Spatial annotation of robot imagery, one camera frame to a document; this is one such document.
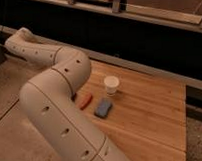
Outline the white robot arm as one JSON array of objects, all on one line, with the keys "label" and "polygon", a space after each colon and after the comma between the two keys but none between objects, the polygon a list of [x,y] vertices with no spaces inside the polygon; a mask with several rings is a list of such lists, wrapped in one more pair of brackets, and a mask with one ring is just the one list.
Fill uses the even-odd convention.
[{"label": "white robot arm", "polygon": [[130,161],[72,101],[91,74],[84,52],[42,44],[26,28],[6,39],[5,47],[46,67],[22,86],[20,107],[64,161]]}]

